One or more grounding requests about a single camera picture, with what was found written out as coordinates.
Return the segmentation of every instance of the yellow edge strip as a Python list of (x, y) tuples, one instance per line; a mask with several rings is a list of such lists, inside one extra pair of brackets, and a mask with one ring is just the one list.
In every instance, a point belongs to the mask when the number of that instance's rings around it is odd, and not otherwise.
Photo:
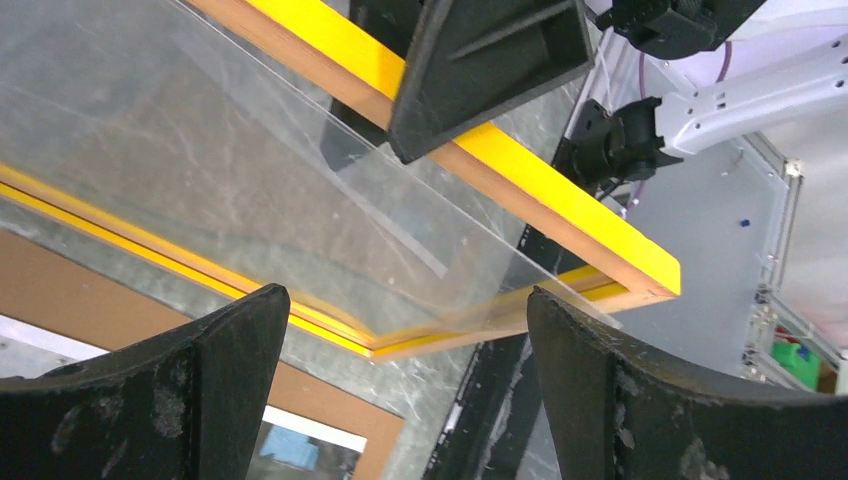
[[(393, 99), (405, 63), (321, 0), (247, 0), (265, 16)], [(524, 190), (675, 295), (680, 264), (630, 224), (556, 173), (491, 123), (458, 139), (460, 148)]]
[(465, 335), (464, 333), (440, 333), (436, 335), (427, 335), (425, 337), (413, 338), (411, 340), (404, 340), (402, 342), (393, 343), (391, 345), (387, 345), (382, 348), (377, 348), (372, 352), (372, 358), (378, 358), (384, 355), (388, 355), (391, 353), (402, 352), (409, 348), (420, 347), (423, 345), (429, 345), (435, 342), (441, 342), (442, 340), (450, 340), (452, 338), (461, 337)]
[(630, 291), (624, 288), (623, 285), (618, 283), (611, 283), (609, 285), (604, 285), (602, 287), (593, 288), (591, 290), (582, 292), (582, 295), (586, 300), (589, 300), (592, 303), (597, 303), (601, 300), (606, 300), (608, 298), (614, 298), (621, 295), (627, 295), (629, 293)]
[[(228, 270), (210, 260), (207, 260), (200, 255), (197, 255), (189, 250), (181, 248), (173, 243), (160, 238), (147, 230), (139, 228), (129, 222), (126, 222), (114, 215), (111, 215), (97, 207), (89, 205), (78, 198), (68, 195), (61, 190), (53, 188), (35, 178), (32, 178), (22, 172), (19, 172), (8, 165), (0, 164), (0, 182), (7, 183), (11, 188), (15, 188), (34, 198), (44, 197), (50, 201), (44, 201), (51, 204), (52, 202), (59, 203), (60, 209), (72, 212), (71, 214), (85, 220), (93, 225), (99, 225), (104, 230), (108, 230), (116, 234), (112, 229), (122, 233), (116, 235), (127, 241), (134, 242), (138, 245), (143, 245), (150, 251), (155, 251), (165, 258), (183, 265), (185, 268), (196, 271), (208, 278), (215, 279), (216, 282), (226, 285), (229, 291), (241, 292), (238, 297), (258, 290), (262, 285), (250, 280), (242, 275), (239, 275), (231, 270)], [(238, 298), (224, 291), (215, 289), (216, 291), (229, 296), (230, 298)], [(326, 313), (320, 312), (314, 308), (304, 305), (296, 300), (297, 292), (291, 292), (292, 295), (292, 311), (295, 314), (302, 315), (306, 319), (313, 319), (328, 325), (330, 328), (341, 332), (348, 338), (357, 340), (360, 343), (367, 344), (373, 337), (365, 332), (360, 332), (344, 322), (337, 320)]]
[[(0, 183), (0, 195), (14, 201), (15, 203), (41, 212), (42, 214), (47, 215), (48, 217), (58, 220), (62, 223), (65, 223), (73, 228), (76, 228), (77, 230), (99, 238), (110, 245), (118, 247), (132, 254), (138, 255), (155, 265), (158, 265), (166, 270), (172, 271), (178, 275), (181, 275), (194, 282), (204, 285), (222, 295), (236, 299), (241, 298), (247, 294), (247, 292), (243, 292), (230, 285), (227, 285), (226, 283), (221, 282), (220, 280), (212, 278), (209, 275), (201, 273), (180, 262), (168, 258), (165, 255), (162, 255), (143, 245), (133, 242), (120, 235), (117, 235), (105, 228), (102, 228), (92, 222), (89, 222), (88, 220), (66, 212), (65, 210), (57, 208), (41, 199), (24, 193), (16, 188), (10, 187), (4, 183)], [(325, 328), (315, 325), (295, 315), (289, 315), (289, 323), (297, 328), (305, 330), (313, 335), (321, 337), (324, 340), (332, 342), (340, 347), (346, 348), (360, 355), (370, 357), (372, 354), (372, 351), (369, 348), (359, 345), (358, 343), (348, 340), (347, 338), (344, 338), (341, 335), (331, 332)]]
[[(566, 272), (562, 275), (571, 274), (571, 276), (583, 278), (583, 277), (587, 276), (587, 274), (591, 274), (591, 273), (592, 273), (591, 268), (587, 269), (586, 267), (581, 267), (581, 268), (577, 268), (577, 269), (571, 270), (569, 272)], [(628, 293), (630, 293), (630, 291), (627, 290), (627, 288), (625, 288), (623, 285), (620, 285), (618, 283), (611, 283), (611, 284), (608, 284), (608, 285), (603, 285), (603, 286), (600, 286), (600, 287), (591, 288), (591, 289), (588, 289), (584, 292), (580, 292), (580, 294), (583, 295), (583, 297), (585, 297), (590, 302), (599, 302), (599, 301), (606, 300), (606, 299), (612, 299), (612, 298), (615, 298), (615, 297), (618, 297), (618, 296), (621, 296), (621, 295), (626, 295)], [(420, 328), (419, 329), (411, 328), (408, 331), (409, 335), (415, 335), (416, 330), (420, 331), (421, 329)], [(413, 338), (407, 338), (407, 339), (397, 339), (396, 343), (393, 343), (393, 344), (390, 344), (390, 345), (385, 345), (385, 346), (380, 345), (380, 343), (379, 343), (380, 337), (377, 337), (377, 339), (376, 339), (377, 343), (375, 343), (376, 348), (374, 349), (374, 352), (373, 352), (373, 358), (378, 358), (380, 356), (388, 355), (390, 353), (396, 353), (396, 352), (399, 352), (399, 351), (402, 351), (402, 350), (406, 350), (407, 348), (420, 347), (422, 345), (428, 345), (428, 344), (431, 344), (431, 343), (440, 342), (442, 340), (449, 340), (449, 339), (456, 338), (456, 337), (459, 337), (459, 336), (462, 336), (462, 335), (465, 335), (465, 334), (464, 333), (430, 334), (430, 335), (423, 335), (423, 336), (420, 336), (420, 337), (413, 337)]]

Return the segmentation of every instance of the brown wooden board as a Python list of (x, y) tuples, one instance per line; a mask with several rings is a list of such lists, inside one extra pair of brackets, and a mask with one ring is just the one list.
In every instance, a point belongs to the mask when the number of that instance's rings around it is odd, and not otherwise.
[[(106, 277), (0, 230), (0, 314), (116, 350), (191, 319)], [(365, 437), (354, 478), (375, 479), (403, 419), (280, 362), (268, 404)]]

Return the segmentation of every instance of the yellow-painted wooden frame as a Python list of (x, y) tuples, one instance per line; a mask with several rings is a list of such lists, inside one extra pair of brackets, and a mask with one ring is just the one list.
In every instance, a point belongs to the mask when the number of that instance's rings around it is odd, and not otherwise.
[[(189, 1), (377, 125), (388, 125), (403, 60), (321, 0)], [(588, 267), (560, 281), (603, 311), (680, 294), (674, 257), (492, 124), (430, 158), (586, 261)], [(229, 298), (260, 286), (2, 163), (0, 195)], [(497, 309), (486, 331), (446, 333), (444, 325), (433, 325), (380, 337), (319, 299), (291, 293), (292, 325), (375, 360), (392, 360), (521, 333), (529, 292), (476, 307)]]
[[(321, 0), (190, 2), (375, 124), (388, 126), (403, 59)], [(636, 294), (634, 299), (680, 295), (680, 264), (673, 256), (491, 123), (429, 158)]]

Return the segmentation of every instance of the black cable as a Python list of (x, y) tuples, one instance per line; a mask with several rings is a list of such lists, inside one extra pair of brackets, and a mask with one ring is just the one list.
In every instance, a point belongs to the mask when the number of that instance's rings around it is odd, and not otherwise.
[(616, 188), (618, 188), (618, 187), (620, 187), (620, 186), (624, 185), (624, 182), (625, 182), (625, 180), (624, 180), (623, 178), (621, 178), (621, 179), (619, 179), (618, 181), (616, 181), (615, 183), (610, 184), (609, 186), (607, 186), (607, 188), (605, 188), (605, 189), (601, 192), (601, 195), (600, 195), (600, 196), (598, 196), (598, 197), (596, 198), (596, 200), (597, 200), (597, 201), (599, 201), (599, 202), (600, 202), (600, 201), (603, 201), (605, 198), (609, 197), (609, 196), (610, 196), (610, 194), (612, 194), (612, 192), (614, 192)]

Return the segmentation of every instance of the robotic arm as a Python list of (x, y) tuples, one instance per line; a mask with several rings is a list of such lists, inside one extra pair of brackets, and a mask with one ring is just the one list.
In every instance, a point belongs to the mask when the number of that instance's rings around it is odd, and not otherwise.
[(848, 107), (848, 36), (710, 87), (631, 103), (584, 106), (554, 166), (594, 192), (615, 178), (645, 180), (724, 140), (800, 116)]

